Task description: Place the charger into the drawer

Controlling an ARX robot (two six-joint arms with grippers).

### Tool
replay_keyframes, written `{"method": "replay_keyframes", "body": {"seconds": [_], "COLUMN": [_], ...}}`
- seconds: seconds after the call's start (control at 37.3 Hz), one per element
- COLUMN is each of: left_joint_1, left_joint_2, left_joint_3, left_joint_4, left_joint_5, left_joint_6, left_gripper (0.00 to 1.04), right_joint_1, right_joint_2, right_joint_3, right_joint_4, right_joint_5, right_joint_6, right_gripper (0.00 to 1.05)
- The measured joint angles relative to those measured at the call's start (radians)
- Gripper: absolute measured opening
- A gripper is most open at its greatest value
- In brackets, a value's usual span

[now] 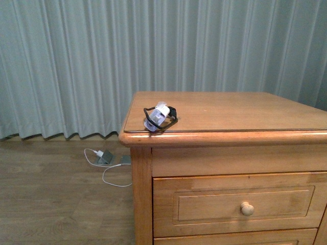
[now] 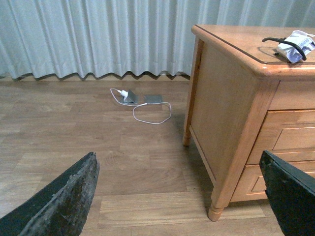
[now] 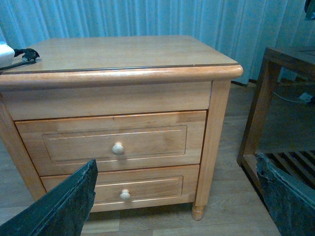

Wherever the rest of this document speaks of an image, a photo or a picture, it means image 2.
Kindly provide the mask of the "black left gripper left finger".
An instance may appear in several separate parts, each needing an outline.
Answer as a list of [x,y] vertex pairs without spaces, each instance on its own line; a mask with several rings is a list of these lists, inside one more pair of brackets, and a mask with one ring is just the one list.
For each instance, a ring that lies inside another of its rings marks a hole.
[[100,165],[90,152],[0,220],[2,236],[78,236],[87,221]]

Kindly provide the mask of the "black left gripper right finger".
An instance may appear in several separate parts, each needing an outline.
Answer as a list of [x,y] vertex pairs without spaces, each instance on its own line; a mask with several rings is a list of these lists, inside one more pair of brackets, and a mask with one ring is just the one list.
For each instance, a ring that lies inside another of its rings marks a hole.
[[315,234],[315,178],[265,150],[259,166],[265,193],[286,236]]

